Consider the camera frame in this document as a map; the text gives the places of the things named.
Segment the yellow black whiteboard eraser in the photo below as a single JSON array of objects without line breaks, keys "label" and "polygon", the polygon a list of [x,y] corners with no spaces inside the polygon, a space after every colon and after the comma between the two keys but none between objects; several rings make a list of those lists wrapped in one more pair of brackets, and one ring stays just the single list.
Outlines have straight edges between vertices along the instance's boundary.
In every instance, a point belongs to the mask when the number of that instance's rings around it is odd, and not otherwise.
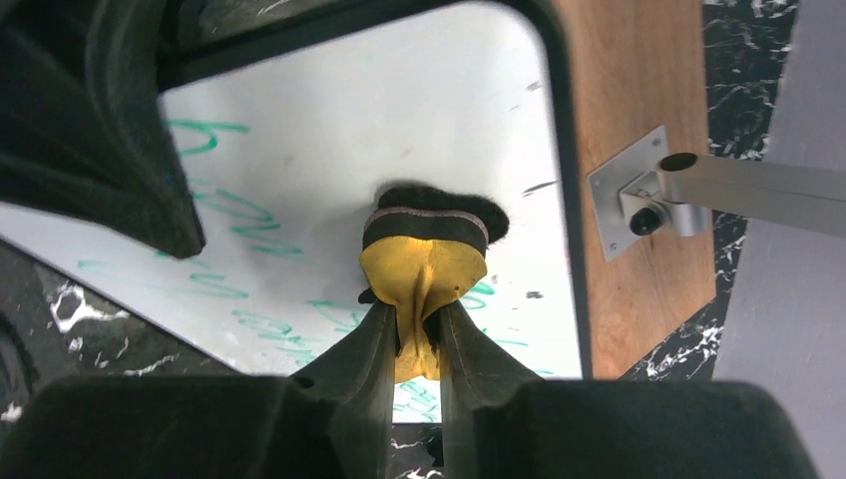
[{"label": "yellow black whiteboard eraser", "polygon": [[509,228],[505,210],[482,196],[423,184],[379,196],[363,228],[359,264],[367,286],[358,301],[395,309],[396,382],[440,378],[437,312],[487,275],[487,251]]}]

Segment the silver metal bracket mount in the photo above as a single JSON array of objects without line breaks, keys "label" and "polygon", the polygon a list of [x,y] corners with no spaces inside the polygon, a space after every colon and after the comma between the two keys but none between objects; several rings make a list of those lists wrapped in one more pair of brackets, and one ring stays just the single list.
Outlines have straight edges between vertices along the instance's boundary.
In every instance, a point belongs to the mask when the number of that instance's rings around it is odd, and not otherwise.
[{"label": "silver metal bracket mount", "polygon": [[604,253],[641,238],[703,233],[713,211],[844,237],[842,171],[671,153],[659,126],[588,175]]}]

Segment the small whiteboard black frame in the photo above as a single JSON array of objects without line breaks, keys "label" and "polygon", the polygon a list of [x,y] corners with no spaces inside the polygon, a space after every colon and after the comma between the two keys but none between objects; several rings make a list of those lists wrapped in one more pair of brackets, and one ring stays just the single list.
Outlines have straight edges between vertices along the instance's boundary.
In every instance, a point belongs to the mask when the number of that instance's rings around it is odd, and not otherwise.
[{"label": "small whiteboard black frame", "polygon": [[166,5],[158,101],[206,243],[176,258],[106,227],[5,203],[1,242],[227,367],[288,376],[368,311],[359,264],[399,184],[501,206],[507,235],[461,303],[546,379],[587,375],[570,73],[534,1],[257,4],[225,28]]}]

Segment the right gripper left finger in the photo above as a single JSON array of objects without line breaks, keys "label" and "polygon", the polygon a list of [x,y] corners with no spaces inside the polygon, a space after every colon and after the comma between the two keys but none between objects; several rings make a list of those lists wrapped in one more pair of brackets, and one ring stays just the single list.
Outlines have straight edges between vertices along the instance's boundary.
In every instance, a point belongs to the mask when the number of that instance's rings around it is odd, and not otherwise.
[{"label": "right gripper left finger", "polygon": [[379,300],[343,339],[293,374],[317,406],[317,437],[343,478],[384,478],[390,453],[395,307]]}]

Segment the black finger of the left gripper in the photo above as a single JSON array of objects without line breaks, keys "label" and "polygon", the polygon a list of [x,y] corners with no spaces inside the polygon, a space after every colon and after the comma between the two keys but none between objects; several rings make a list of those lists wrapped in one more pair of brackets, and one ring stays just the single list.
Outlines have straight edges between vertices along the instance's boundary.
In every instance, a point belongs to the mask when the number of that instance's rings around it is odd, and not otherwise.
[{"label": "black finger of the left gripper", "polygon": [[1,199],[176,258],[206,243],[158,101],[162,1],[1,5]]}]

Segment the wooden board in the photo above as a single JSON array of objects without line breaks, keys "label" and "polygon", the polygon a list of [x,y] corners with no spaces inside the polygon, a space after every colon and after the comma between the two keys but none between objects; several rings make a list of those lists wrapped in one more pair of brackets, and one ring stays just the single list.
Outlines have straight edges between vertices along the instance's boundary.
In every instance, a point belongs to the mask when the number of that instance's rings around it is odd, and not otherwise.
[{"label": "wooden board", "polygon": [[571,56],[587,263],[589,376],[616,379],[715,296],[704,209],[659,162],[707,151],[702,5],[559,1]]}]

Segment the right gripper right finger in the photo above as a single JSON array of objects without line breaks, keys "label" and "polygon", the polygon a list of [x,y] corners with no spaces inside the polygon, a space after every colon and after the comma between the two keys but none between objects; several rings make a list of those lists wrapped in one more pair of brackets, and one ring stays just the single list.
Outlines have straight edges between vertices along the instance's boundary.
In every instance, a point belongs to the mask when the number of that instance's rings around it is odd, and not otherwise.
[{"label": "right gripper right finger", "polygon": [[511,436],[500,416],[542,377],[488,337],[459,302],[439,310],[444,466],[449,478],[505,478]]}]

